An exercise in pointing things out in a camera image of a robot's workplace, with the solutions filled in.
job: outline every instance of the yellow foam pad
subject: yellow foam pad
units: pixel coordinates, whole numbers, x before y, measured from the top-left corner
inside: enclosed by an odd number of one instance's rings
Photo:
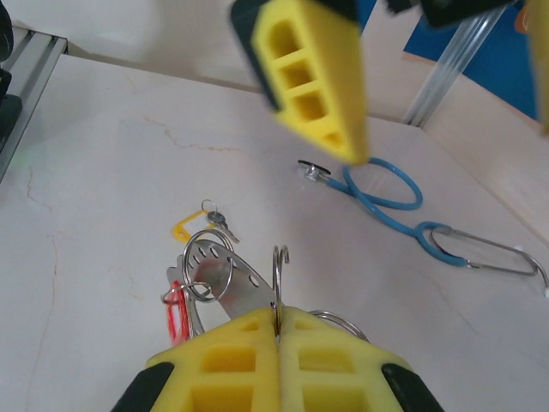
[[[277,346],[260,309],[156,355],[175,367],[153,412],[401,412],[382,373],[398,356],[293,307]]]
[[[270,308],[157,354],[175,367],[152,412],[279,412],[278,348]]]
[[[370,158],[359,24],[317,0],[271,0],[252,44],[278,120],[352,165]]]
[[[534,52],[539,115],[543,133],[549,135],[549,1],[528,1],[528,33]]]
[[[307,312],[284,308],[280,345],[281,410],[402,412],[382,373],[400,357]]]

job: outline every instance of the blue panel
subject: blue panel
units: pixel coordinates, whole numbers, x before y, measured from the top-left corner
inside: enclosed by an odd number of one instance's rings
[[[528,36],[515,30],[518,12],[516,7],[504,12],[463,74],[530,118],[536,119]],[[455,27],[433,30],[422,19],[404,51],[438,60],[454,32]]]

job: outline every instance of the crack in surface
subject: crack in surface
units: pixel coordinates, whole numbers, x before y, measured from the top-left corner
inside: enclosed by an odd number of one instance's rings
[[[130,77],[130,75],[126,72],[126,70],[122,69],[122,73],[124,74],[124,77],[126,78],[126,80],[127,80],[128,82],[130,82],[130,84],[131,84],[131,90],[132,90],[131,93],[132,93],[132,94],[136,94],[136,93],[137,93],[137,86],[136,86],[136,84],[134,83],[133,80],[131,80],[131,77]]]
[[[471,324],[471,322],[468,321],[467,318],[465,318],[465,316],[460,312],[458,311],[449,301],[449,299],[446,297],[446,295],[444,294],[443,292],[443,289],[440,287],[440,285],[432,278],[430,278],[428,275],[425,275],[421,272],[418,271],[418,273],[420,273],[425,279],[427,279],[430,283],[432,283],[435,288],[437,289],[438,291],[438,294],[440,294],[440,297],[443,298],[444,300],[444,303],[446,303],[446,305],[448,306],[448,308],[450,309],[450,311],[452,313],[454,313],[455,315],[459,316],[463,322],[465,322],[465,324],[469,327],[470,330],[472,330],[475,334],[477,335],[482,335],[482,333],[477,330],[473,324]]]
[[[33,202],[42,206],[43,208],[47,208],[51,214],[53,212],[53,207],[47,203],[41,202],[40,200],[36,199],[33,196],[32,191],[33,191],[34,173],[31,167],[28,168],[28,171],[29,171],[29,176],[28,176],[28,182],[27,182],[27,197],[31,199]]]
[[[48,328],[50,326],[51,314],[53,312],[53,307],[55,306],[55,284],[57,280],[57,267],[59,263],[59,254],[57,251],[57,245],[55,243],[55,237],[48,236],[48,239],[51,241],[51,245],[53,246],[53,252],[55,256],[55,261],[53,264],[53,276],[51,277],[51,305],[50,305],[50,309],[48,310],[47,318],[45,320],[44,329],[42,330],[42,336],[40,337],[38,354],[36,355],[36,359],[34,360],[33,370],[31,371],[31,377],[28,382],[27,395],[25,396],[25,411],[28,411],[28,398],[33,388],[34,377],[38,369],[38,364],[40,361],[40,356],[42,355],[42,350],[44,349],[45,334],[48,331]]]
[[[221,146],[200,146],[198,144],[181,144],[176,137],[172,136],[172,132],[169,129],[164,129],[164,135],[170,139],[172,144],[177,148],[195,148],[197,150],[211,150],[214,152],[242,152],[241,148],[224,148]]]

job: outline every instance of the stethoscope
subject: stethoscope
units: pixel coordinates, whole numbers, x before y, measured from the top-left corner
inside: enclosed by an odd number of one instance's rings
[[[541,266],[541,264],[524,251],[520,251],[514,247],[502,245],[500,243],[494,242],[489,239],[483,239],[478,236],[475,236],[471,233],[466,233],[461,230],[454,229],[453,227],[446,225],[444,223],[439,223],[436,221],[422,221],[416,227],[410,227],[404,223],[396,220],[395,218],[387,215],[379,207],[395,209],[395,210],[417,210],[423,205],[423,194],[419,186],[405,174],[401,169],[377,157],[372,157],[368,162],[371,165],[377,165],[391,171],[395,176],[400,178],[413,192],[415,200],[410,203],[396,202],[394,200],[386,199],[383,197],[373,196],[368,193],[364,193],[354,182],[353,177],[351,176],[351,168],[349,166],[343,167],[343,179],[344,182],[333,179],[331,171],[311,163],[309,161],[298,161],[300,167],[305,172],[305,177],[314,181],[322,180],[329,187],[336,189],[342,193],[345,193],[351,197],[355,197],[359,200],[362,205],[370,211],[370,213],[376,217],[380,222],[387,225],[388,227],[394,229],[397,232],[406,234],[412,238],[415,238],[421,247],[433,256],[435,259],[449,264],[455,267],[461,268],[471,268],[471,269],[484,269],[484,270],[496,270],[504,273],[509,273],[519,276],[535,276],[538,273],[541,274],[543,282],[546,286],[546,297],[549,298],[549,276],[547,276],[546,271]],[[477,262],[472,262],[464,257],[456,256],[452,253],[446,251],[436,240],[435,233],[440,233],[447,236],[461,237],[464,239],[470,239],[494,247],[504,249],[506,251],[511,251],[516,255],[520,256],[528,265],[532,268],[530,271],[514,270],[500,266],[493,266],[490,264],[482,264]]]

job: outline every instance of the blue stethoscope tubing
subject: blue stethoscope tubing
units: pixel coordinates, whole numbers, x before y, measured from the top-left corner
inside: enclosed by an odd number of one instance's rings
[[[415,195],[415,201],[411,203],[402,203],[396,202],[390,199],[385,199],[383,197],[376,197],[368,193],[364,193],[357,185],[354,183],[353,177],[351,176],[351,168],[349,166],[343,167],[343,178],[345,183],[339,182],[333,178],[327,178],[326,183],[336,189],[341,191],[349,196],[356,197],[365,208],[367,208],[380,222],[387,225],[388,227],[394,229],[397,232],[406,234],[418,240],[419,244],[423,249],[433,256],[435,259],[438,259],[441,262],[450,264],[457,267],[465,267],[468,265],[468,261],[463,257],[457,257],[451,255],[447,252],[441,251],[436,246],[432,245],[425,236],[425,231],[437,229],[440,227],[450,228],[448,225],[443,223],[438,223],[435,221],[422,221],[416,227],[406,226],[404,223],[397,221],[396,219],[390,217],[385,212],[383,212],[378,206],[396,209],[396,210],[417,210],[423,204],[423,194],[419,186],[405,174],[401,169],[379,159],[377,157],[370,158],[368,162],[372,165],[377,165],[391,171],[395,176],[400,178],[406,185],[412,189],[413,194]]]

